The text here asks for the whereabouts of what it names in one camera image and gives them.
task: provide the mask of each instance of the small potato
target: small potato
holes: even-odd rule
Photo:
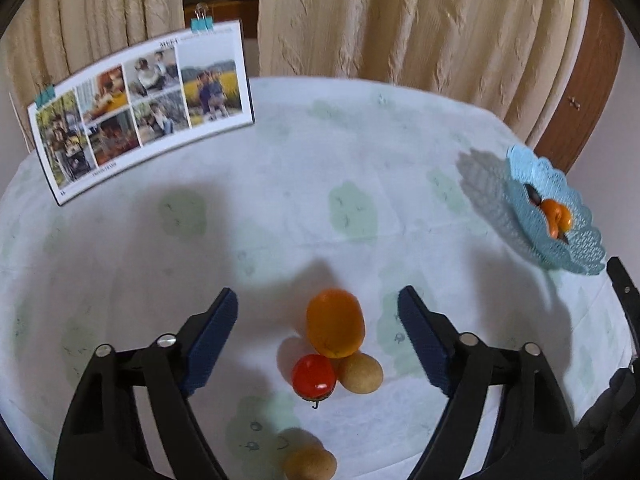
[[[338,365],[338,380],[354,394],[370,394],[382,384],[382,366],[373,357],[356,352]]]
[[[283,469],[287,480],[330,480],[338,462],[320,446],[303,447],[287,457]]]

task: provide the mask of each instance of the white tablecloth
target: white tablecloth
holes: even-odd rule
[[[7,189],[0,411],[46,474],[95,347],[146,346],[223,286],[238,294],[239,320],[191,404],[232,479],[281,478],[278,464],[310,435],[337,457],[337,479],[406,478],[446,403],[395,316],[407,284],[492,346],[538,342],[576,418],[628,364],[606,274],[526,259],[502,198],[517,140],[495,116],[360,81],[257,79],[252,93],[255,126],[159,156],[62,208],[35,154]],[[360,299],[363,350],[385,382],[370,396],[338,386],[313,410],[287,379],[311,351],[306,304],[329,286]],[[467,472],[481,465],[496,406],[492,393]],[[157,435],[149,447],[156,457]],[[161,458],[158,468],[168,471]]]

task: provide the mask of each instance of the blue lace bowl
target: blue lace bowl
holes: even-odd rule
[[[531,241],[542,266],[565,269],[575,274],[597,275],[605,265],[602,235],[591,223],[591,211],[582,203],[580,193],[569,187],[564,173],[548,159],[537,156],[525,146],[511,146],[507,152],[510,178],[506,182],[507,199],[523,231]],[[569,208],[574,227],[565,233],[568,244],[548,234],[546,217],[529,201],[524,184],[531,184],[540,196],[552,198]]]

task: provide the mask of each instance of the blue gripper pad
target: blue gripper pad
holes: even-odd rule
[[[190,321],[200,321],[201,316],[209,319],[191,342],[186,354],[187,373],[179,385],[186,396],[192,396],[198,388],[207,384],[218,356],[238,319],[238,297],[230,289],[223,290],[209,311],[191,316],[187,320],[178,334],[178,339],[183,330],[189,331]]]
[[[430,323],[430,315],[433,316],[412,286],[406,286],[400,291],[398,316],[414,346],[422,369],[433,386],[450,396],[451,382],[447,371],[451,351],[447,350],[446,345],[438,338]]]

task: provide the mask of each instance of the binder clip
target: binder clip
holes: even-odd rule
[[[44,76],[42,78],[42,83],[36,83],[40,92],[36,95],[36,108],[40,110],[44,105],[49,103],[51,100],[56,97],[56,89],[51,84],[50,76]]]
[[[191,19],[191,31],[202,32],[213,28],[213,17],[207,16],[209,6],[207,4],[196,5],[196,17]]]

